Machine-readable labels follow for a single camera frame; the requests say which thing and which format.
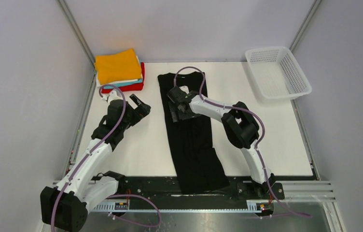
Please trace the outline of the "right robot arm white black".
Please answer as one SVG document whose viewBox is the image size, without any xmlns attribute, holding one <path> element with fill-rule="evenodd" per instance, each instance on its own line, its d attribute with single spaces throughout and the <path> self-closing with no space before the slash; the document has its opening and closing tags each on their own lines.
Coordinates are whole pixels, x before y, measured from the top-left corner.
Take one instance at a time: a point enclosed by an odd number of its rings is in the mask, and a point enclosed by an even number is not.
<svg viewBox="0 0 363 232">
<path fill-rule="evenodd" d="M 279 193 L 273 189 L 275 175 L 267 167 L 259 149 L 264 138 L 265 126 L 243 102 L 229 105 L 209 99 L 199 92 L 186 93 L 173 87 L 167 97 L 174 122 L 207 116 L 222 123 L 228 141 L 241 151 L 250 169 L 255 196 L 279 201 Z"/>
</svg>

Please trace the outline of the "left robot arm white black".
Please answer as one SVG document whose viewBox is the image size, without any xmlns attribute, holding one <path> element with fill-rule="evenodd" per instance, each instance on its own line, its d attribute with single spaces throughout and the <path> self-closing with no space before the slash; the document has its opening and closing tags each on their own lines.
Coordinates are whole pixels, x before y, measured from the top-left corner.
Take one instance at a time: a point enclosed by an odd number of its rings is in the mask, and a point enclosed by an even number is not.
<svg viewBox="0 0 363 232">
<path fill-rule="evenodd" d="M 126 185 L 117 177 L 103 176 L 89 186 L 97 168 L 124 138 L 130 127 L 139 123 L 151 107 L 132 94 L 133 108 L 123 99 L 111 100 L 107 113 L 94 129 L 82 159 L 54 187 L 45 187 L 40 194 L 42 221 L 52 229 L 78 232 L 89 213 L 108 196 L 120 199 Z"/>
</svg>

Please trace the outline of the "black t shirt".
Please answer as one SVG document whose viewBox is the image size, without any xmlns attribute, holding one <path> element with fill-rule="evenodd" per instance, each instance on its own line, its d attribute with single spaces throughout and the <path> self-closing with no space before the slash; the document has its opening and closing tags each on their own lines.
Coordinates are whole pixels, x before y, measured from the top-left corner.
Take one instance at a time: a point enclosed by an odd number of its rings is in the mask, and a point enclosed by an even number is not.
<svg viewBox="0 0 363 232">
<path fill-rule="evenodd" d="M 177 180 L 183 194 L 219 190 L 229 186 L 223 166 L 213 147 L 210 118 L 173 122 L 167 93 L 173 88 L 173 73 L 157 77 L 166 131 Z"/>
</svg>

